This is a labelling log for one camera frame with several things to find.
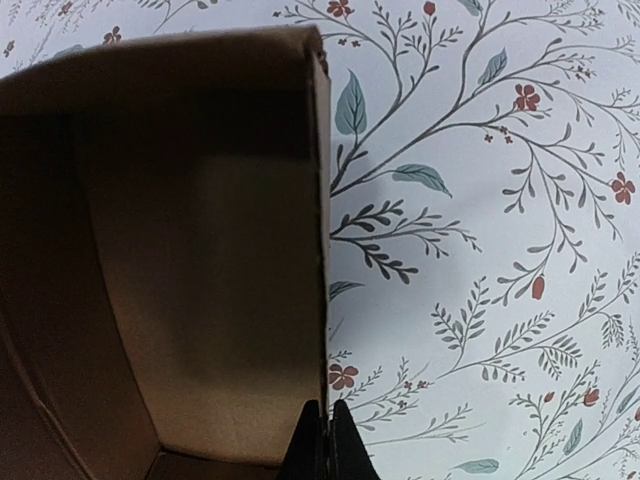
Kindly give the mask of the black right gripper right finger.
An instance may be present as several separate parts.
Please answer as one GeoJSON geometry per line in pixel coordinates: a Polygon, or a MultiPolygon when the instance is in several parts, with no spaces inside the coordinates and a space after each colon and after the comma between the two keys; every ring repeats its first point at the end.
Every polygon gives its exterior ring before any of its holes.
{"type": "Polygon", "coordinates": [[[328,467],[331,480],[378,480],[378,474],[344,400],[334,404],[329,427],[328,467]]]}

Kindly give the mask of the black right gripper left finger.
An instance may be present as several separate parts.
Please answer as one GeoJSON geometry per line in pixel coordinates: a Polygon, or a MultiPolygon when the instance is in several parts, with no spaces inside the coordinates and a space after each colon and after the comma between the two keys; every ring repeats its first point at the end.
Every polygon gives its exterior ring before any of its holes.
{"type": "Polygon", "coordinates": [[[319,402],[309,400],[303,406],[282,462],[283,480],[326,478],[324,433],[319,402]]]}

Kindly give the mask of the brown cardboard box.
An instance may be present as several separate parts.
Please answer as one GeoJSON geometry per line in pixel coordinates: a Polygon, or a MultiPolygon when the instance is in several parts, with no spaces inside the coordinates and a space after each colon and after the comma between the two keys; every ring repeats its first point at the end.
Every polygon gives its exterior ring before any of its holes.
{"type": "Polygon", "coordinates": [[[68,51],[1,81],[1,475],[282,479],[326,422],[316,27],[68,51]]]}

